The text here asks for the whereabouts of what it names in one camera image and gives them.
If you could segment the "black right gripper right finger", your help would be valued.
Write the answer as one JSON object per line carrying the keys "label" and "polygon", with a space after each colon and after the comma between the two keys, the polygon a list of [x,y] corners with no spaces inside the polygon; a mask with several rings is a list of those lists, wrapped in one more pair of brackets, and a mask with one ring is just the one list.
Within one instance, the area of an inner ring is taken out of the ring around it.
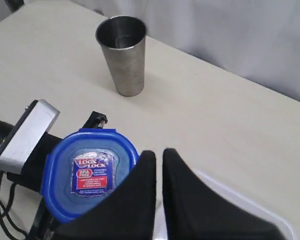
{"label": "black right gripper right finger", "polygon": [[163,152],[163,205],[171,240],[282,240],[272,223],[258,218],[211,190],[177,150]]}

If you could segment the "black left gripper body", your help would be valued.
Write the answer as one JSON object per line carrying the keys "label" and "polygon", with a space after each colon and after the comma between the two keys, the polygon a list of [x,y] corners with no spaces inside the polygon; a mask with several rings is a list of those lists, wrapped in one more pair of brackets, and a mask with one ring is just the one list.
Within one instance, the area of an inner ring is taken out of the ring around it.
{"label": "black left gripper body", "polygon": [[[83,128],[103,128],[104,124],[107,123],[107,117],[99,112],[93,111],[83,125]],[[14,126],[0,120],[0,143],[3,142],[4,138],[10,133]],[[39,192],[42,184],[42,176],[44,165],[46,161],[46,156],[52,151],[52,149],[61,141],[62,139],[51,134],[46,134],[43,136],[43,139],[39,142],[37,150],[34,150],[34,153],[31,154],[30,159],[26,162],[24,170],[21,175],[6,173],[7,179],[12,181],[10,187],[10,195],[7,204],[5,205],[0,199],[0,209],[2,217],[0,217],[0,225],[6,219],[11,227],[24,236],[21,240],[43,240],[46,239],[50,230],[55,228],[55,226],[60,225],[60,223],[53,219],[52,215],[46,208],[46,205],[43,200],[39,204],[34,222],[28,234],[25,230],[18,227],[12,220],[10,216],[10,210],[13,205],[15,197],[15,189],[17,185],[23,186],[27,189]],[[5,223],[1,225],[3,232],[7,235],[10,240],[19,240],[10,233]]]}

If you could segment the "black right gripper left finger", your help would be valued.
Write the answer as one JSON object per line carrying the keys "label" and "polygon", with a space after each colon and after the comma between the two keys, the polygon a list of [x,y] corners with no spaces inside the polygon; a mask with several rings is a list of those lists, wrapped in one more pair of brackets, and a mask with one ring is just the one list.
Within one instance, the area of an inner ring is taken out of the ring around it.
{"label": "black right gripper left finger", "polygon": [[156,207],[156,156],[141,153],[124,181],[101,203],[56,228],[54,240],[150,240]]}

